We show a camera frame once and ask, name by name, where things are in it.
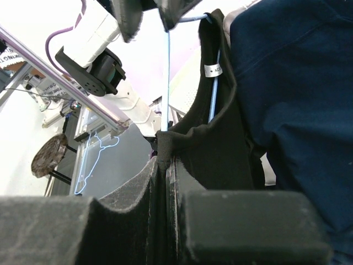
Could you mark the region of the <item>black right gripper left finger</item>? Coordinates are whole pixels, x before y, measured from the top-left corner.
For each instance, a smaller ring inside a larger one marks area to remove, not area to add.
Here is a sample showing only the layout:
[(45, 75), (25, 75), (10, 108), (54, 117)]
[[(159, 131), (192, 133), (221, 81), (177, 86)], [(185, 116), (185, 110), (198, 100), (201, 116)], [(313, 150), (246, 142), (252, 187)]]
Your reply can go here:
[(152, 264), (155, 159), (101, 199), (1, 197), (2, 264)]

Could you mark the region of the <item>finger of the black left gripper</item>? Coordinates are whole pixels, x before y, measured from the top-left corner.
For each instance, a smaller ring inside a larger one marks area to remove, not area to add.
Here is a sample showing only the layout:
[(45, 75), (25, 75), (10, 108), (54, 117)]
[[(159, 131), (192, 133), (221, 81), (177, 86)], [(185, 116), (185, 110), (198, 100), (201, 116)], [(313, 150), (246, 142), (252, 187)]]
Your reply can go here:
[(164, 30), (172, 30), (180, 18), (201, 0), (155, 0)]
[(139, 30), (142, 20), (142, 5), (140, 0), (112, 0), (111, 6), (117, 21), (121, 36), (129, 43)]

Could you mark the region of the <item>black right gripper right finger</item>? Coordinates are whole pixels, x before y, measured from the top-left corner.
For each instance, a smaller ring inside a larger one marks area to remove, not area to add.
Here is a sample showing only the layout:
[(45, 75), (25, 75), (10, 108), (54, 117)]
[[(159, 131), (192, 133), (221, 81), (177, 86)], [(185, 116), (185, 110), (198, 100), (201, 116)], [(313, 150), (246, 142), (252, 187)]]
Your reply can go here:
[(167, 182), (175, 264), (327, 264), (333, 255), (303, 194), (207, 190), (179, 159)]

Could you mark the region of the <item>light blue wire hanger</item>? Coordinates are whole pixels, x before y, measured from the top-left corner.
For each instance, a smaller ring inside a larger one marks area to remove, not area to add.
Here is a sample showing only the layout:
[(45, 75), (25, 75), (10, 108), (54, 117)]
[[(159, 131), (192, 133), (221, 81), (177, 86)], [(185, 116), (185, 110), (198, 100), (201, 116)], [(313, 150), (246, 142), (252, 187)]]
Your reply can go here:
[[(180, 18), (180, 23), (194, 22), (198, 20), (206, 19), (210, 24), (212, 20), (210, 16), (206, 13), (203, 15), (198, 15), (195, 17), (182, 17)], [(164, 58), (164, 68), (163, 68), (163, 81), (164, 90), (162, 92), (162, 119), (161, 119), (161, 131), (168, 131), (169, 124), (169, 89), (170, 89), (170, 32), (167, 30), (164, 33), (165, 37), (165, 58)], [(218, 77), (223, 73), (222, 67), (220, 66), (221, 51), (217, 53), (216, 64), (214, 65), (204, 65), (205, 76), (208, 78), (213, 78), (210, 111), (208, 116), (208, 123), (212, 121), (215, 117), (216, 111), (216, 99), (218, 91)]]

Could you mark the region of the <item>black printed t shirt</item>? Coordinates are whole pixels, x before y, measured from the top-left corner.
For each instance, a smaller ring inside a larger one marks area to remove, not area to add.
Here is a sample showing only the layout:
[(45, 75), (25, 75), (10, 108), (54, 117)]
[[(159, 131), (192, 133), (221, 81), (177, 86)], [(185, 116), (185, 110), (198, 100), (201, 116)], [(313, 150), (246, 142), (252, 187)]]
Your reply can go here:
[[(220, 9), (199, 24), (201, 44), (200, 81), (196, 98), (187, 114), (168, 131), (157, 132), (158, 164), (166, 171), (173, 156), (205, 188), (251, 190), (253, 181), (242, 121), (236, 100), (236, 79), (229, 59)], [(209, 120), (213, 79), (204, 66), (219, 62), (216, 114)]]

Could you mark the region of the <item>navy blue t shirt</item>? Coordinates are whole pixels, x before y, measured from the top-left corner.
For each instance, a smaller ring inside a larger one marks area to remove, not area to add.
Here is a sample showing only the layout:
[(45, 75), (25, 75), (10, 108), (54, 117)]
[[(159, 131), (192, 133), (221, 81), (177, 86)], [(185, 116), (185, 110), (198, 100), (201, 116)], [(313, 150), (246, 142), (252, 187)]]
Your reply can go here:
[(260, 1), (230, 26), (237, 95), (276, 186), (321, 215), (352, 263), (352, 2)]

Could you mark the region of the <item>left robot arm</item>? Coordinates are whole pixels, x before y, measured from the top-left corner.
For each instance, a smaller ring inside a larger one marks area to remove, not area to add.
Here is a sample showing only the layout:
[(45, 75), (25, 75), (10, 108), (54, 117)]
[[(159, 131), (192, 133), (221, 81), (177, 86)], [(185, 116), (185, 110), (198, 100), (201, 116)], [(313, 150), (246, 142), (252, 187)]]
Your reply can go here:
[[(189, 22), (184, 15), (199, 1), (110, 1), (108, 12), (98, 1), (82, 1), (78, 20), (68, 42), (55, 55), (56, 61), (89, 94), (113, 102), (147, 139), (169, 129), (170, 31), (178, 23)], [(126, 79), (121, 60), (108, 49), (118, 36), (131, 41), (139, 30), (142, 13), (158, 9), (165, 38), (165, 89), (162, 113), (144, 102)]]

